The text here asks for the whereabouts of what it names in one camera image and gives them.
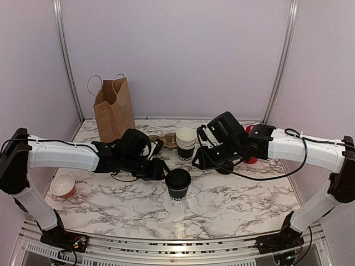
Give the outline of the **black plastic cup lid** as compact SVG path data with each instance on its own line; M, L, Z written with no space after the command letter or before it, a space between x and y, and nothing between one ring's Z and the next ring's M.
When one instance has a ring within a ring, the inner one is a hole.
M191 175L185 169L173 169L167 174L165 183L170 189L182 190L190 186Z

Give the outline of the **single black paper cup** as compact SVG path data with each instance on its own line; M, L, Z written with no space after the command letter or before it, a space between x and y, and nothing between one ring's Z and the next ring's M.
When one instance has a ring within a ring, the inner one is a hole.
M188 188L189 188L188 186L183 188L168 187L168 193L170 199L173 200L174 202L184 201L186 199Z

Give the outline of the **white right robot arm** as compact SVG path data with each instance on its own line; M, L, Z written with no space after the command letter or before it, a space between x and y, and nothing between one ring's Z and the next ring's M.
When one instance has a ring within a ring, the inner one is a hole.
M299 169L312 165L330 172L329 182L300 209L288 214L278 233L256 239L260 253L304 243L302 233L313 222L341 203L354 201L354 141L350 136L341 140L311 138L291 128L266 124L246 131L229 111L197 128L198 143L209 140L205 129L210 130L217 144L198 148L192 165L201 170L234 174L237 163L257 158L289 160L299 162Z

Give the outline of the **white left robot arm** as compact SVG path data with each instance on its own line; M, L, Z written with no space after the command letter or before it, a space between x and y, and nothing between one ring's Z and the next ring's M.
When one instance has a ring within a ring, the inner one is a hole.
M1 191L11 195L28 212L42 231L42 240L59 247L74 245L76 236L28 179L28 169L54 167L87 170L94 173L128 172L146 181L164 180L170 172L157 158L163 141L151 141L137 129L128 129L112 142L65 142L41 139L19 128L1 149Z

